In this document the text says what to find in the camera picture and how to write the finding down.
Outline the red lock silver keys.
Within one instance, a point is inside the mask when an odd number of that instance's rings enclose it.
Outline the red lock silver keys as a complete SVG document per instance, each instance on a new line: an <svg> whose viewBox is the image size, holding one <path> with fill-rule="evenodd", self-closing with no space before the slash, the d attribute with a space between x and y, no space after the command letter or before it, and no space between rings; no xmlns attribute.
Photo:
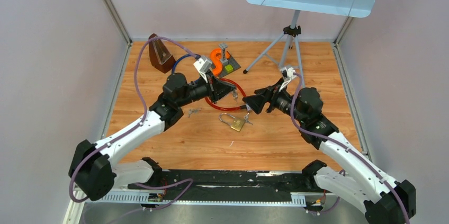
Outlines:
<svg viewBox="0 0 449 224"><path fill-rule="evenodd" d="M234 99L235 101L238 101L239 94L238 94L238 92L237 92L236 90L233 90L233 91L232 91L232 97L233 97L233 99Z"/></svg>

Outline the padlock silver keys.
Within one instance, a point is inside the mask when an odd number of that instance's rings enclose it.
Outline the padlock silver keys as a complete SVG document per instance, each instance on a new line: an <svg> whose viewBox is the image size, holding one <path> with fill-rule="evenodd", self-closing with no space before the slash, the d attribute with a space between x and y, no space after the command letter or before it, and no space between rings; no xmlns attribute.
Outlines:
<svg viewBox="0 0 449 224"><path fill-rule="evenodd" d="M250 120L249 120L249 115L250 115L250 112L247 112L244 115L244 122L253 125L253 123L251 123Z"/></svg>

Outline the brass padlock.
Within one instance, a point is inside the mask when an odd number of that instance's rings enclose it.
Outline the brass padlock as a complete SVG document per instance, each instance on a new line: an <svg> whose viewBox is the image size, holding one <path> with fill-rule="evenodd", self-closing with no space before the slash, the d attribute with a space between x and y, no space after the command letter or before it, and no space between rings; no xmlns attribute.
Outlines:
<svg viewBox="0 0 449 224"><path fill-rule="evenodd" d="M226 124L229 128L234 131L241 132L245 122L243 119L238 118L229 113L221 113L219 115L219 121Z"/></svg>

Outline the blue cable lock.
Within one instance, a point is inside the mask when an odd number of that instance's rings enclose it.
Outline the blue cable lock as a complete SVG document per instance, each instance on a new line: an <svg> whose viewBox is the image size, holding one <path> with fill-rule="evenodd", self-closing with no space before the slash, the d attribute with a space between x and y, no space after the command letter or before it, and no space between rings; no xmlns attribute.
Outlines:
<svg viewBox="0 0 449 224"><path fill-rule="evenodd" d="M197 55L189 55L189 54L185 54L185 55L181 56L181 57L178 58L178 59L175 61L175 63L173 64L172 69L171 69L171 74L174 74L174 73L176 72L176 67L179 65L179 63L180 63L182 60L184 60L185 58L188 58L188 57L197 59Z"/></svg>

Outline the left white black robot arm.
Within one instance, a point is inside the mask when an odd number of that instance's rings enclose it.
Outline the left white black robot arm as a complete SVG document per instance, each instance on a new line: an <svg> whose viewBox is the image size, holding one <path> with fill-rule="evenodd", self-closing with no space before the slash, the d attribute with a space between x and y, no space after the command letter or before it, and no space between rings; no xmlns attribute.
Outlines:
<svg viewBox="0 0 449 224"><path fill-rule="evenodd" d="M70 198L80 201L73 194L75 186L91 201L101 199L114 187L134 183L144 183L150 189L159 187L162 174L148 158L135 163L120 163L120 160L146 140L172 127L183 116L183 106L206 97L215 103L234 90L235 85L212 73L206 73L196 83L187 82L182 73L169 75L158 99L136 121L112 136L96 142L83 140L77 145L68 173Z"/></svg>

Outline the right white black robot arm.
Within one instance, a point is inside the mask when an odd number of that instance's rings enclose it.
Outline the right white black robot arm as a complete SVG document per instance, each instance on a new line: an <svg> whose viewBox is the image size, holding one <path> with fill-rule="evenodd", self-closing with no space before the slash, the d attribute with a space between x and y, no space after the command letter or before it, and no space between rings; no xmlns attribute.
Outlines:
<svg viewBox="0 0 449 224"><path fill-rule="evenodd" d="M375 166L358 151L344 134L322 113L324 105L314 87L298 87L293 95L284 80L257 89L243 101L257 114L265 104L290 116L301 137L344 169L348 176L315 160L303 170L303 186L309 191L329 191L364 214L368 223L410 223L416 214L416 188L399 182Z"/></svg>

